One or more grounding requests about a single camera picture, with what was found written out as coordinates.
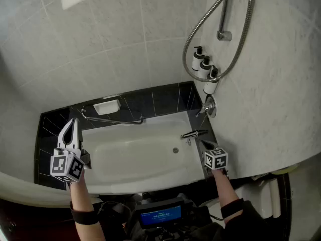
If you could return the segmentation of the chrome tub spout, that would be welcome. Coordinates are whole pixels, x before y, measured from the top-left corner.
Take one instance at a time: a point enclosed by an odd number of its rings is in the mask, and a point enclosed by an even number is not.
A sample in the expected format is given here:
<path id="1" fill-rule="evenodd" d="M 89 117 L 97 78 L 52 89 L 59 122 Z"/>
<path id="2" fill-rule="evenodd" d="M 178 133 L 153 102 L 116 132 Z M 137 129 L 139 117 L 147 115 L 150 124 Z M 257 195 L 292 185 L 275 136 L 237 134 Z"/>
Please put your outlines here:
<path id="1" fill-rule="evenodd" d="M 182 134 L 180 136 L 180 138 L 181 139 L 184 139 L 184 138 L 197 138 L 198 136 L 204 135 L 204 134 L 207 134 L 207 133 L 208 133 L 208 130 L 193 130 L 191 132 Z"/>

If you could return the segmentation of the person's left forearm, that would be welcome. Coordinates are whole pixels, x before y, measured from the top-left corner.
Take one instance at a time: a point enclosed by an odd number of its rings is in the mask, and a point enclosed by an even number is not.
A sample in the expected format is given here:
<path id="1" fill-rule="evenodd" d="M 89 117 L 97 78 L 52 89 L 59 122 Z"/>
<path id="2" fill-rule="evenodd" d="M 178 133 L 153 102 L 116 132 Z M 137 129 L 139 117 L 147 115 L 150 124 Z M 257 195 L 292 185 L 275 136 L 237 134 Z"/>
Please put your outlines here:
<path id="1" fill-rule="evenodd" d="M 91 202 L 85 180 L 70 185 L 71 212 L 81 241 L 106 241 L 97 212 Z"/>

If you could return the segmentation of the chrome shower slide rail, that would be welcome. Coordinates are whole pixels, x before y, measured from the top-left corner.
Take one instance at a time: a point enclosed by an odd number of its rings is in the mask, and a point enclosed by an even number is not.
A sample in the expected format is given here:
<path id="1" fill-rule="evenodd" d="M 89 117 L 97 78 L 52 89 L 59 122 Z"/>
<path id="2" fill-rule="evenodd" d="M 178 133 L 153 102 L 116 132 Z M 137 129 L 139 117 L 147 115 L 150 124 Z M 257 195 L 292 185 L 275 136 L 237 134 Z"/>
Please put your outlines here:
<path id="1" fill-rule="evenodd" d="M 228 0 L 223 0 L 220 22 L 219 22 L 219 27 L 217 30 L 217 39 L 219 41 L 231 41 L 232 40 L 232 33 L 224 30 L 224 22 L 225 22 L 225 17 L 226 17 L 226 13 L 227 13 L 227 5 L 228 5 Z"/>

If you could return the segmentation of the white soap dish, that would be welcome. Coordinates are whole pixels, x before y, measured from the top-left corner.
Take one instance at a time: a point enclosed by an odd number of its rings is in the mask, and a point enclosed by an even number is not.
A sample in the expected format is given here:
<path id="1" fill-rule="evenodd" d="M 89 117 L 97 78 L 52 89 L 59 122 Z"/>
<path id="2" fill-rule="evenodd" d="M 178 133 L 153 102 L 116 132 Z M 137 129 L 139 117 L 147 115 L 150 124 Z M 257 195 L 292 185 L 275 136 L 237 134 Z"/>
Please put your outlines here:
<path id="1" fill-rule="evenodd" d="M 119 100 L 107 101 L 93 106 L 98 115 L 108 115 L 118 112 L 121 109 Z"/>

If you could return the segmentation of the person's black top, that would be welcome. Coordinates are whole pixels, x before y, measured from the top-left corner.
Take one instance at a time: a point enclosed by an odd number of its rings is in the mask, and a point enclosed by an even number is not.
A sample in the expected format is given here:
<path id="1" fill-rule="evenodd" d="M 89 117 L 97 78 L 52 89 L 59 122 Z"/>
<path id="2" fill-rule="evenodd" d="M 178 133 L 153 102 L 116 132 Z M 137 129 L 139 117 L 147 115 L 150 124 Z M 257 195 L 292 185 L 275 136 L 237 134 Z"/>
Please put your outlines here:
<path id="1" fill-rule="evenodd" d="M 289 241 L 289 231 L 281 233 L 283 222 L 263 219 L 250 201 L 243 203 L 243 212 L 225 227 L 211 223 L 190 233 L 189 241 Z"/>

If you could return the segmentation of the chrome grab bar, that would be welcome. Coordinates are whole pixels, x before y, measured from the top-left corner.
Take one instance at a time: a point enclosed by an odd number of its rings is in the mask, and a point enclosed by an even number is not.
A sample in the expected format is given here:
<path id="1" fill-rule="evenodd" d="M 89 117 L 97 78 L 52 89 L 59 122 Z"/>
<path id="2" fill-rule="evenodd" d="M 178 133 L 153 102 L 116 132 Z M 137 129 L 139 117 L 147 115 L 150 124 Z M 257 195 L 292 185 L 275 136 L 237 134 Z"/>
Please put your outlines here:
<path id="1" fill-rule="evenodd" d="M 103 118 L 96 118 L 96 117 L 87 117 L 85 115 L 86 110 L 81 109 L 80 113 L 82 116 L 89 120 L 89 121 L 96 121 L 96 122 L 107 122 L 107 123 L 114 123 L 114 124 L 131 124 L 131 125 L 140 125 L 144 122 L 145 118 L 143 116 L 140 117 L 140 120 L 138 121 L 123 121 L 123 120 L 112 120 L 112 119 L 103 119 Z"/>

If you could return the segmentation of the white bathtub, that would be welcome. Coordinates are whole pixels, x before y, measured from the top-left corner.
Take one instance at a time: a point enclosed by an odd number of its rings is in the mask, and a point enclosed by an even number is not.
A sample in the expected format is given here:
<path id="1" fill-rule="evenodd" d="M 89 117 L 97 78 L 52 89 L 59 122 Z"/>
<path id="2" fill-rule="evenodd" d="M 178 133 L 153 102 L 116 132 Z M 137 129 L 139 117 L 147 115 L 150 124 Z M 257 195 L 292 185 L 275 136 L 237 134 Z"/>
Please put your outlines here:
<path id="1" fill-rule="evenodd" d="M 119 124 L 84 130 L 91 156 L 85 182 L 91 194 L 130 194 L 163 190 L 204 179 L 187 113 L 149 118 L 140 125 Z"/>

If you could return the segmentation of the person's right forearm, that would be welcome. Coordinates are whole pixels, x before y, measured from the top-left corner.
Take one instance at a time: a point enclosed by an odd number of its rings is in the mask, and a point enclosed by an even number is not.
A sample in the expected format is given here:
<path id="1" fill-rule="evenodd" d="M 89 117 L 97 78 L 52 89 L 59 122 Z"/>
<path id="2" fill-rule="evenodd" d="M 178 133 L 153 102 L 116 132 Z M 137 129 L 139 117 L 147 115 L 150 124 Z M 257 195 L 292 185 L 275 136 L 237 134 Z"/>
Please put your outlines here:
<path id="1" fill-rule="evenodd" d="M 221 170 L 212 170 L 212 173 L 216 182 L 223 220 L 227 224 L 230 220 L 242 214 L 242 203 L 228 177 Z"/>

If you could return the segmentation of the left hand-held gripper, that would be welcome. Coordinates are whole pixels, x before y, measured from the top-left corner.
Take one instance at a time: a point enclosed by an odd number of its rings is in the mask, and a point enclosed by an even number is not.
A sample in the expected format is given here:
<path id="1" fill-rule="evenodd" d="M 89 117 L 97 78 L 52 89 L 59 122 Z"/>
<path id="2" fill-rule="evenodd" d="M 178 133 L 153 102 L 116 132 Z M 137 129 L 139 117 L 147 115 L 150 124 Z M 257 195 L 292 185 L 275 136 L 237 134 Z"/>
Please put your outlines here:
<path id="1" fill-rule="evenodd" d="M 51 176 L 65 183 L 79 182 L 84 169 L 91 169 L 91 157 L 81 149 L 82 142 L 80 121 L 73 118 L 58 135 L 58 148 L 50 158 Z"/>

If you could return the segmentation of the chrome mixer valve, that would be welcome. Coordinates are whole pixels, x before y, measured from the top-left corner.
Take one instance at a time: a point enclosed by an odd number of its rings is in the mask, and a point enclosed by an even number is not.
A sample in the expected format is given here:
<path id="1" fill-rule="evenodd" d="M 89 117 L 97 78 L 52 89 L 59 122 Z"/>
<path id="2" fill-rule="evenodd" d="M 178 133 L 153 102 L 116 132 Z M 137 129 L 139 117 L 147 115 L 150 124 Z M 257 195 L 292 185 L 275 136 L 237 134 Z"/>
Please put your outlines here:
<path id="1" fill-rule="evenodd" d="M 196 113 L 195 117 L 205 113 L 210 118 L 215 118 L 217 115 L 217 105 L 212 95 L 207 95 L 205 103 L 202 104 L 201 109 Z"/>

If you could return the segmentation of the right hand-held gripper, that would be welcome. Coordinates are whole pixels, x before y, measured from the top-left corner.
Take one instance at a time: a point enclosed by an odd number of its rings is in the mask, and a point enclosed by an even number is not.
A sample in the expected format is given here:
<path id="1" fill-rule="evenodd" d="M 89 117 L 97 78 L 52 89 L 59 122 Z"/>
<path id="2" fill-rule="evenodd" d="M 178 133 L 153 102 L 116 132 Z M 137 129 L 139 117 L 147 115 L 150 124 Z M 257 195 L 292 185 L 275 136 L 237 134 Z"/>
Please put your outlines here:
<path id="1" fill-rule="evenodd" d="M 200 140 L 201 165 L 205 178 L 211 177 L 212 170 L 226 170 L 228 153 L 212 141 Z"/>

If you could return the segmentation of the black recorder with blue screen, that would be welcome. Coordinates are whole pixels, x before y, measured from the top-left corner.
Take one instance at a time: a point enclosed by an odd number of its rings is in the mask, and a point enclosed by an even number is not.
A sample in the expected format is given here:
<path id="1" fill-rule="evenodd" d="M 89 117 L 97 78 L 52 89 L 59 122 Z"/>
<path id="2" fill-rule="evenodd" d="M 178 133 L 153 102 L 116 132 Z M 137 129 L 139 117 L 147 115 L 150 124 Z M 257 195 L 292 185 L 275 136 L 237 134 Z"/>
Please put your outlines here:
<path id="1" fill-rule="evenodd" d="M 192 232 L 212 223 L 206 207 L 183 197 L 138 206 L 127 226 L 131 241 L 190 241 Z"/>

